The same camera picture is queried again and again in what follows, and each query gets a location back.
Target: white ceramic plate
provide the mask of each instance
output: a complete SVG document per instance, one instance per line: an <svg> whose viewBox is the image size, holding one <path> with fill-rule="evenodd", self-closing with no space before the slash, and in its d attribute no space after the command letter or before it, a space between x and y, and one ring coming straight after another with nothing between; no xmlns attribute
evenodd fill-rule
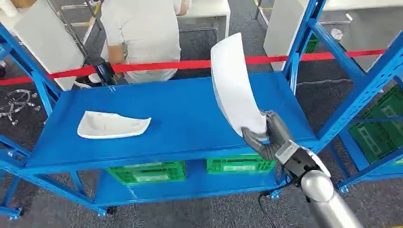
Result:
<svg viewBox="0 0 403 228"><path fill-rule="evenodd" d="M77 134L87 139L115 139L141 135L151 118L134 119L115 113L86 111L78 125Z"/></svg>

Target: wire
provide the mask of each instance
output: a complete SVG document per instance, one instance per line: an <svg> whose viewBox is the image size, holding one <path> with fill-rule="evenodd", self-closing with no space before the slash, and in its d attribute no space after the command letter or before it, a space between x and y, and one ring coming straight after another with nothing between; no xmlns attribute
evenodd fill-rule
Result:
<svg viewBox="0 0 403 228"><path fill-rule="evenodd" d="M262 201L261 201L262 196L264 196L264 193L261 193L261 194L259 195L259 197L258 197L259 207L260 207L260 209L262 210L263 214L266 215L266 218L267 218L267 220L269 221L270 225L271 225L273 228L276 228L276 225L274 225L274 223L273 223L273 221L271 220L271 218L269 217L268 213L263 209Z"/></svg>
<svg viewBox="0 0 403 228"><path fill-rule="evenodd" d="M315 81L315 82L300 82L297 84L297 86L303 86L303 85L316 85L316 84L324 84L324 83L339 83L339 82L351 82L350 79L342 78L338 80L323 80L323 81Z"/></svg>
<svg viewBox="0 0 403 228"><path fill-rule="evenodd" d="M273 223L273 221L271 220L270 216L269 216L268 213L264 210L264 208L263 208L263 206L262 206L262 202L261 202L262 197L263 197L263 196L268 196L268 195L270 195L270 194L271 194L272 192L274 192L274 191L277 191L277 190L283 189L283 188L285 188L285 187L288 187L288 186L290 186L290 185L292 185L292 184L295 184L298 180L299 180L299 178L296 178L296 179L293 179L291 182L287 182L287 177L286 177L286 184L285 184L285 185L280 186L280 187L275 188L275 189L271 189L270 191L267 191L267 192L262 192L262 193L259 195L259 197L258 197L258 204L259 204L260 210L263 212L263 214L265 214L267 220L269 221L270 225L271 225L273 228L276 228L276 225L274 225L274 223Z"/></svg>

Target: white dish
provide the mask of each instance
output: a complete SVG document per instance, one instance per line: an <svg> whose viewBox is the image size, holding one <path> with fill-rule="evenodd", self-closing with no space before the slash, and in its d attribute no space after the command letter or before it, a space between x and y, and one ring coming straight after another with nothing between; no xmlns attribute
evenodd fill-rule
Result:
<svg viewBox="0 0 403 228"><path fill-rule="evenodd" d="M218 106L238 135L242 136L241 127L248 127L265 138L266 117L258 109L250 87L240 33L211 49L211 77Z"/></svg>
<svg viewBox="0 0 403 228"><path fill-rule="evenodd" d="M115 113L86 111L78 125L77 134L87 139L115 139L141 135L151 118L134 119Z"/></svg>

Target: red barrier tape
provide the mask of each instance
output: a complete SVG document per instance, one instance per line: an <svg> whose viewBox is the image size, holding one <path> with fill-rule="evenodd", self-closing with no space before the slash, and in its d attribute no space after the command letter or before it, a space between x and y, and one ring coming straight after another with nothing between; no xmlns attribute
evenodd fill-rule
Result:
<svg viewBox="0 0 403 228"><path fill-rule="evenodd" d="M367 50L367 51L349 51L346 52L348 57L358 57L358 56L370 56L370 55L380 55L386 50ZM257 57L246 57L246 64L268 64L273 62L282 62L288 59L287 56L257 56ZM334 56L330 52L320 52L312 54L304 54L301 61L314 61L314 60L330 60L334 59ZM210 60L192 60L192 61L180 61L180 62L166 62L166 63L148 63L148 64L117 64L112 66L115 72L127 72L135 70L162 70L162 69L202 69L210 68ZM69 77L69 76L87 76L95 73L92 66L85 66L80 69L68 70L64 72L58 72L54 74L48 74L50 79ZM20 83L32 82L29 77L18 77L0 80L0 86L7 86Z"/></svg>

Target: robotic arm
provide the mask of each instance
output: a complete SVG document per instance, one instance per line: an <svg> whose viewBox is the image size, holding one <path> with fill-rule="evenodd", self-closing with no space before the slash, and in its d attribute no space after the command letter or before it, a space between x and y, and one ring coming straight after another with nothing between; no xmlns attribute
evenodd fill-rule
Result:
<svg viewBox="0 0 403 228"><path fill-rule="evenodd" d="M354 213L335 191L330 173L312 151L294 142L288 128L277 113L266 113L270 144L263 144L258 135L242 128L244 141L262 158L277 159L287 174L302 189L321 228L363 228Z"/></svg>

